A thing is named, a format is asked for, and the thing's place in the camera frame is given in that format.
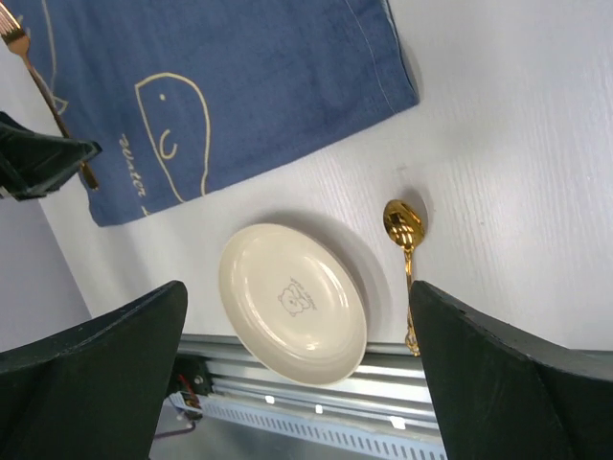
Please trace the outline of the cream round plate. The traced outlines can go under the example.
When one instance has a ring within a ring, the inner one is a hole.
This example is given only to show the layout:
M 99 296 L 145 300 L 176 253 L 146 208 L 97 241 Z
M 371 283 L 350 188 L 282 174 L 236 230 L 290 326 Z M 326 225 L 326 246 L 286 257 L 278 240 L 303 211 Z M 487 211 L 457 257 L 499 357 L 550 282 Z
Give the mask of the cream round plate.
M 311 236 L 259 223 L 235 233 L 218 265 L 218 290 L 241 344 L 292 380 L 332 383 L 361 363 L 367 315 L 353 277 Z

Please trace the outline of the rose gold fork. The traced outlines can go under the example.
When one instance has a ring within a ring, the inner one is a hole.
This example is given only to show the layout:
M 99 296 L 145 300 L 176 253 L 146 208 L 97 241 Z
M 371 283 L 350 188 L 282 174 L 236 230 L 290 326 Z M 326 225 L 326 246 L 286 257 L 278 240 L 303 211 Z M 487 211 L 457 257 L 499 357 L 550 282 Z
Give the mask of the rose gold fork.
M 30 62 L 28 57 L 31 44 L 30 38 L 28 37 L 24 28 L 18 23 L 17 19 L 12 15 L 6 6 L 1 7 L 1 37 L 9 51 L 19 56 L 23 60 L 34 84 L 54 117 L 54 121 L 56 122 L 60 131 L 58 137 L 71 138 L 65 124 L 61 120 L 57 109 L 55 108 L 51 94 L 46 89 L 42 78 L 37 74 L 34 66 Z M 80 165 L 80 170 L 78 173 L 82 175 L 82 178 L 84 179 L 88 188 L 96 190 L 99 188 L 99 181 L 95 177 L 92 168 L 87 164 L 87 162 L 88 161 Z

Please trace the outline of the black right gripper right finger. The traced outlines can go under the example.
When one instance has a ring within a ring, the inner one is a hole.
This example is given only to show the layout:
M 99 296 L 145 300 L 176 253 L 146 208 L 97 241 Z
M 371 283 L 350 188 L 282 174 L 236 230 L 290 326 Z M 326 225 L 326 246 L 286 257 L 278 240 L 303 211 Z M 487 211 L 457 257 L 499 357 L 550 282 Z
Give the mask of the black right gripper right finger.
M 611 353 L 556 345 L 424 281 L 410 307 L 448 458 L 611 458 Z

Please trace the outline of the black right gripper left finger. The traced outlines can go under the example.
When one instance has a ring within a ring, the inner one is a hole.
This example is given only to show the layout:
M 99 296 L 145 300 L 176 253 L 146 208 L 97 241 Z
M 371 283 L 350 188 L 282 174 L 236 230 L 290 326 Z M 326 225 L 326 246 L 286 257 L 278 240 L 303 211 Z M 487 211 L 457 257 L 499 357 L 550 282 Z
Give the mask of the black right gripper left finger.
M 2 353 L 2 458 L 148 458 L 187 306 L 171 281 Z

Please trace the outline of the gold spoon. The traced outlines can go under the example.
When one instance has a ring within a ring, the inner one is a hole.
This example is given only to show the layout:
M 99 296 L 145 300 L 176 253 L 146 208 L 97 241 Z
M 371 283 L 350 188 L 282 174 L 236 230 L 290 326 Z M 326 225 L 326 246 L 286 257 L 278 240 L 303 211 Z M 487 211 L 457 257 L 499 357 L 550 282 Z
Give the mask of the gold spoon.
M 425 238 L 422 219 L 400 199 L 390 200 L 383 211 L 383 225 L 390 240 L 403 251 L 407 291 L 413 284 L 413 255 Z

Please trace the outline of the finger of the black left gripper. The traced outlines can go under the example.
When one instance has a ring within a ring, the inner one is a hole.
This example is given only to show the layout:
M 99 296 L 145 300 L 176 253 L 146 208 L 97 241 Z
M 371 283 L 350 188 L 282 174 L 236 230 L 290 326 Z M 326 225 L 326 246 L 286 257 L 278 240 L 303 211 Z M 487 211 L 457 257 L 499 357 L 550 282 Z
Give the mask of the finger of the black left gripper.
M 94 141 L 37 133 L 1 114 L 1 197 L 40 199 L 58 191 L 102 152 Z

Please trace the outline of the blue cloth placemat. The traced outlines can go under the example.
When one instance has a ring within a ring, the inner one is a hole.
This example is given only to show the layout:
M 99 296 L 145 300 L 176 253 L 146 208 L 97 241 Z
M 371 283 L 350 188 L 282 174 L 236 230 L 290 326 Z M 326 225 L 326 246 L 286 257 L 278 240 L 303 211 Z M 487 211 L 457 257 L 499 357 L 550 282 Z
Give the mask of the blue cloth placemat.
M 279 168 L 415 106 L 384 1 L 10 1 L 101 227 Z

